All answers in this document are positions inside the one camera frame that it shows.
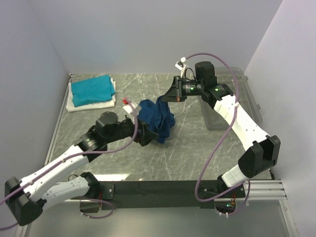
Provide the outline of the dark blue t-shirt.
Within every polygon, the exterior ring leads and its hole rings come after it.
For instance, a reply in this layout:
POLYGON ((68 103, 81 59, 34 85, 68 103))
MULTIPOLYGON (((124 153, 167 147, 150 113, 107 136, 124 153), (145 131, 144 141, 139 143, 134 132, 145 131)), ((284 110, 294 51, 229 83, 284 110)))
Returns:
POLYGON ((158 143, 164 144, 170 137, 170 130, 175 125, 174 114, 170 111, 167 102, 162 101, 162 96, 156 102, 149 99, 140 101, 141 110, 138 118, 149 126, 149 130, 158 134, 158 143))

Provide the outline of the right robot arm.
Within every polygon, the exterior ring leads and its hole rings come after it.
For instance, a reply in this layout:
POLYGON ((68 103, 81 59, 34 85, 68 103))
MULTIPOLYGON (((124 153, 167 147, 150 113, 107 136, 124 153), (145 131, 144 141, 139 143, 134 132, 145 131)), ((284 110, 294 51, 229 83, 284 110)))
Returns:
POLYGON ((215 68, 211 62, 196 63, 196 76, 186 79, 189 68, 185 59, 175 66, 181 71, 175 76, 170 89, 163 95, 164 102, 183 102, 188 96, 200 96, 211 109, 219 114, 234 131, 245 150, 237 165, 219 177, 217 193, 228 197, 234 186, 252 178, 276 165, 280 150, 280 139, 270 136, 244 110, 237 101, 237 92, 228 85, 218 83, 215 68))

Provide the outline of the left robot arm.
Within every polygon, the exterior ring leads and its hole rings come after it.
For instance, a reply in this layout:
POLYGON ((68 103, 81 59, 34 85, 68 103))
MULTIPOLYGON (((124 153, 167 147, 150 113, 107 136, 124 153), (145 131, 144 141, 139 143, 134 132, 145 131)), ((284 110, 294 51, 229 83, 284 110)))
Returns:
POLYGON ((87 133, 70 146, 60 157, 35 173, 20 180, 10 178, 5 183, 4 203, 9 207, 19 226, 36 220, 44 210, 68 199, 83 199, 102 203, 102 186, 90 172, 59 183, 59 180, 79 167, 108 153, 114 141, 131 137, 142 147, 158 138, 145 122, 134 117, 118 121, 114 112, 105 112, 87 133))

